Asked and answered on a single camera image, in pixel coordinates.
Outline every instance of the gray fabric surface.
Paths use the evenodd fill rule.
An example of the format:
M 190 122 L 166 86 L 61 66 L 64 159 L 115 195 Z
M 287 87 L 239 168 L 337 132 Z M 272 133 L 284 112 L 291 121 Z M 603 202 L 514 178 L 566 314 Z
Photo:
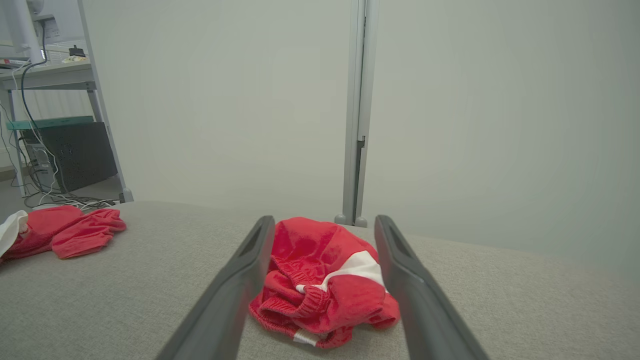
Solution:
M 0 358 L 153 359 L 255 218 L 119 205 L 128 230 L 97 254 L 0 265 Z M 374 243 L 372 231 L 348 227 Z M 494 359 L 637 359 L 639 292 L 553 259 L 408 236 Z M 245 323 L 238 359 L 406 359 L 401 325 L 321 350 Z

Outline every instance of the floor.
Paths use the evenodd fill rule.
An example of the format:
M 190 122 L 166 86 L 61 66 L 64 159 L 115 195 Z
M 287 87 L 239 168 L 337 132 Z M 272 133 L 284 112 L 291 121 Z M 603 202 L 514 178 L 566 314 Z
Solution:
M 24 198 L 20 196 L 20 190 L 11 186 L 12 181 L 0 181 L 0 224 L 11 214 L 18 210 L 31 211 L 31 208 L 24 205 Z M 27 185 L 27 188 L 33 193 L 33 186 Z M 96 197 L 98 199 L 117 199 L 118 194 L 122 192 L 120 180 L 118 176 L 110 177 L 105 181 L 78 189 L 73 193 L 77 196 Z M 37 205 L 41 195 L 35 195 L 28 199 L 30 206 Z M 51 199 L 45 197 L 42 202 L 50 202 Z

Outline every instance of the white partition panel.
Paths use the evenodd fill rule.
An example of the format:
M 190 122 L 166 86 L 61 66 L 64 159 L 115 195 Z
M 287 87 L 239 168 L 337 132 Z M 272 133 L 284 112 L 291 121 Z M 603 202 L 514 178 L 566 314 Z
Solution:
M 333 220 L 351 2 L 84 0 L 135 200 Z
M 637 1 L 381 1 L 369 226 L 640 279 L 639 20 Z

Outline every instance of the computer tower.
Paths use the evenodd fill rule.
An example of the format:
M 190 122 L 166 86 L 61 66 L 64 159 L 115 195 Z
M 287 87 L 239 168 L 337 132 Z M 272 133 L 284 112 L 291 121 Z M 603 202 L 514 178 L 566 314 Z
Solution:
M 118 173 L 103 122 L 43 127 L 40 134 L 55 162 L 31 130 L 21 132 L 30 175 L 42 190 L 68 193 Z

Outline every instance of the red cloth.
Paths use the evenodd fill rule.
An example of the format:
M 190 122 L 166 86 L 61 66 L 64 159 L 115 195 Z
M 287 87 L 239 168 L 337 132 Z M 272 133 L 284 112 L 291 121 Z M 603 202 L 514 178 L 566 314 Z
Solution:
M 83 214 L 73 206 L 36 210 L 29 214 L 29 230 L 20 234 L 3 259 L 20 259 L 53 250 L 60 259 L 99 251 L 115 231 L 127 228 L 120 210 L 99 209 Z
M 294 341 L 339 347 L 355 325 L 398 322 L 398 304 L 382 284 L 378 253 L 366 241 L 337 224 L 292 218 L 276 225 L 264 288 L 249 311 Z

